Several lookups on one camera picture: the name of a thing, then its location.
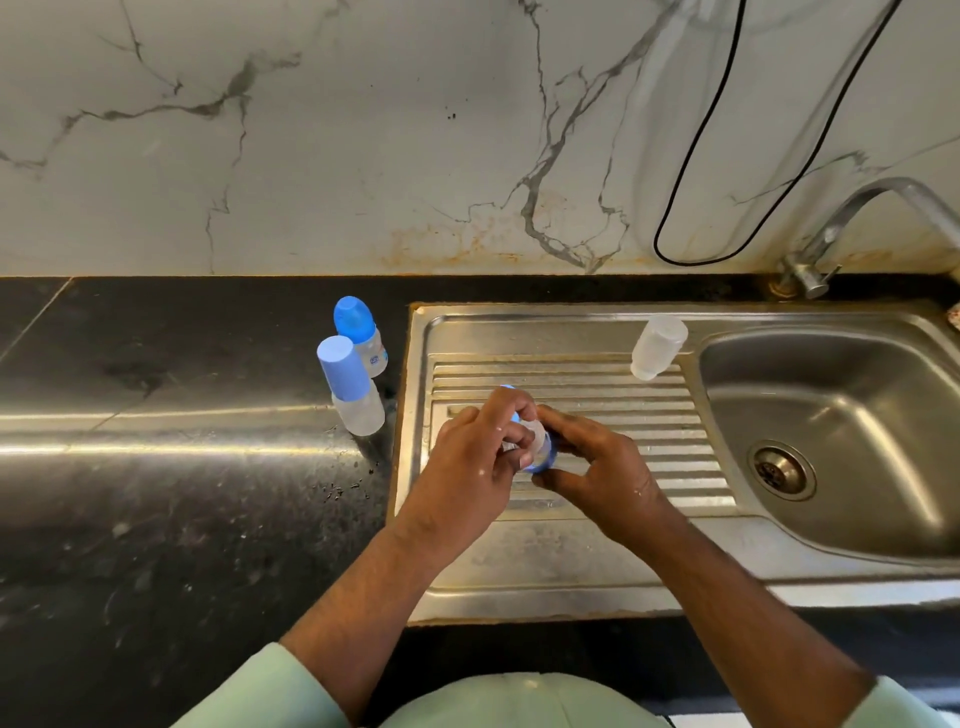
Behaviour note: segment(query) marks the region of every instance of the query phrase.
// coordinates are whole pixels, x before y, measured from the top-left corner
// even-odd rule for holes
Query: faucet spout
[[[887,177],[856,190],[830,215],[824,226],[802,250],[787,254],[783,258],[780,262],[783,275],[779,289],[795,289],[798,283],[808,299],[820,298],[827,293],[828,280],[839,267],[827,276],[822,276],[815,267],[817,261],[839,239],[853,216],[874,197],[884,192],[896,192],[900,195],[929,225],[940,231],[953,248],[960,250],[960,215],[922,182],[909,177]]]

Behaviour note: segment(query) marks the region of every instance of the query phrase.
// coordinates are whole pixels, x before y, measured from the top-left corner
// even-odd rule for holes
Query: transparent bottle
[[[344,426],[359,437],[373,435],[383,426],[386,414],[353,342],[346,336],[325,338],[317,347],[317,357]]]
[[[501,386],[514,389],[512,384],[502,384]],[[534,454],[534,461],[524,468],[523,472],[542,473],[552,468],[554,461],[557,459],[557,446],[554,444],[553,438],[550,437],[550,433],[546,431],[543,423],[540,420],[521,420],[516,412],[510,419],[515,423],[520,423],[534,433],[534,442],[533,445],[530,446],[530,451]],[[500,444],[500,449],[504,452],[516,449],[516,447],[516,443],[508,443],[506,441]]]
[[[634,346],[630,371],[649,381],[673,362],[686,341],[686,324],[677,316],[657,313],[650,317]]]
[[[333,324],[337,333],[353,342],[367,373],[383,374],[387,368],[387,350],[367,305],[356,296],[344,296],[333,307]]]

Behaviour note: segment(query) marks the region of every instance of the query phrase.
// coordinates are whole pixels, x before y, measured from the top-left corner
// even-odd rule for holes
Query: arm
[[[396,518],[280,640],[352,724],[427,587],[503,512],[532,462],[533,434],[510,422],[515,412],[537,416],[525,392],[497,387],[483,409],[445,423]],[[520,449],[500,452],[504,439]]]
[[[876,679],[771,595],[663,495],[636,445],[602,425],[539,408],[587,459],[584,476],[547,471],[538,485],[580,508],[643,559],[684,608],[755,728],[838,728]]]

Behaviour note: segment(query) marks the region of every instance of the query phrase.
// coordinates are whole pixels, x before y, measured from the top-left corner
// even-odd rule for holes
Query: sink drain
[[[785,443],[759,442],[750,449],[748,461],[756,481],[775,496],[806,500],[816,490],[817,479],[810,463]]]

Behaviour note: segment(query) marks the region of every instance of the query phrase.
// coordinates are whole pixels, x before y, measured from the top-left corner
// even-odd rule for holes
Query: marble backsplash
[[[738,244],[800,168],[885,0],[748,0],[664,227]],[[727,58],[730,0],[13,0],[0,27],[0,275],[637,273]],[[960,207],[953,0],[904,3],[769,269],[862,182]],[[851,270],[960,263],[896,200]]]

